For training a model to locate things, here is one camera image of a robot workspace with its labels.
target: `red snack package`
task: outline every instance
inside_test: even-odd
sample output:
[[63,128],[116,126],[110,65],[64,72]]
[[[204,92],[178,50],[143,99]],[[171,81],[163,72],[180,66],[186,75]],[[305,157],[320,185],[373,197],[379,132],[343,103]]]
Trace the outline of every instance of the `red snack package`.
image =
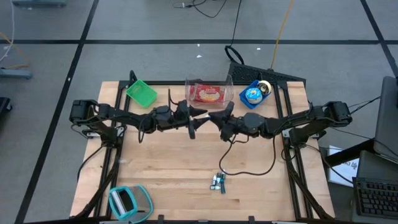
[[225,88],[221,86],[195,84],[190,86],[190,99],[204,103],[224,102]]

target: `wooden table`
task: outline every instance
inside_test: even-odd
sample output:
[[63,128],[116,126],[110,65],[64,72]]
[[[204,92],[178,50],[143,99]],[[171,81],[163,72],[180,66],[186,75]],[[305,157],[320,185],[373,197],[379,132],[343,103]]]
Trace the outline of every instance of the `wooden table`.
[[[98,102],[114,106],[117,87],[118,82],[103,82]],[[303,83],[288,82],[288,87],[293,113],[307,110],[307,96]],[[185,99],[184,86],[163,85],[152,88],[158,92],[158,97],[151,108],[167,104],[168,88],[172,90],[174,101]],[[242,116],[250,111],[265,117],[277,118],[273,93],[262,105],[249,110],[239,100],[238,94],[243,88],[234,86],[235,116]],[[282,107],[286,116],[284,100]],[[133,100],[129,108],[137,114],[148,113],[151,110],[140,108]],[[227,176],[226,194],[221,195],[219,190],[209,190],[209,186],[213,176],[219,171],[218,161],[229,143],[220,140],[220,132],[213,123],[204,124],[197,131],[196,140],[189,138],[186,128],[146,134],[142,144],[138,143],[137,134],[136,128],[127,128],[117,185],[144,185],[155,208],[149,217],[150,220],[156,220],[160,214],[165,215],[166,220],[248,220],[250,215],[255,216],[256,220],[295,220],[287,168],[280,157],[280,136],[275,139],[277,159],[272,171],[260,177]],[[240,134],[237,139],[245,140],[246,137]],[[308,144],[318,147],[314,139],[310,139]],[[85,158],[99,145],[99,139],[88,140]],[[308,189],[325,211],[334,216],[320,153],[309,147],[301,152]],[[104,155],[105,150],[102,150],[81,171],[71,215],[81,211],[96,192]],[[272,159],[272,140],[251,138],[247,144],[233,145],[223,161],[223,167],[228,172],[264,172],[270,167]],[[301,214],[304,217],[303,197],[299,188],[297,189]],[[105,214],[107,202],[108,191],[104,194],[102,215]]]

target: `green plastic container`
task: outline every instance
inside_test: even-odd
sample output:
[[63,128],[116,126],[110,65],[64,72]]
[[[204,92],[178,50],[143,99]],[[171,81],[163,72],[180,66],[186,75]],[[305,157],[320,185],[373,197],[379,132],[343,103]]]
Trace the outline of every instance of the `green plastic container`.
[[137,80],[132,84],[126,93],[143,108],[148,108],[157,96],[156,91],[142,80]]

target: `transparent box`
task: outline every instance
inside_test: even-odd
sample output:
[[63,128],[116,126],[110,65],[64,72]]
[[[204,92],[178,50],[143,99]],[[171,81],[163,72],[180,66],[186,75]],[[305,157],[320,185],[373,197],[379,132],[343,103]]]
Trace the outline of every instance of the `transparent box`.
[[193,75],[185,79],[185,98],[192,106],[224,107],[234,98],[233,81],[204,81]]

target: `paper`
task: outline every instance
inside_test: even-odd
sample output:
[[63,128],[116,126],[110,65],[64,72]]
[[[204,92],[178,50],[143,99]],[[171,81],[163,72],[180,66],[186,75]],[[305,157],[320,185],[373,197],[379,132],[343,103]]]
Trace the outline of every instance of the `paper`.
[[[334,153],[340,152],[341,149],[335,147],[335,146],[330,146],[330,149],[328,151],[328,155],[333,155]],[[345,163],[342,163],[338,166],[334,166],[334,170],[337,171],[339,174],[341,174],[343,177],[347,178],[348,180],[353,179],[353,177],[356,177],[356,173],[358,170],[359,166],[359,159],[354,159],[352,161],[348,161]],[[337,175],[333,170],[329,168],[329,176],[328,176],[328,181],[335,183],[335,184],[341,184],[345,185],[348,187],[353,187],[353,185],[343,178],[341,178],[339,175]]]

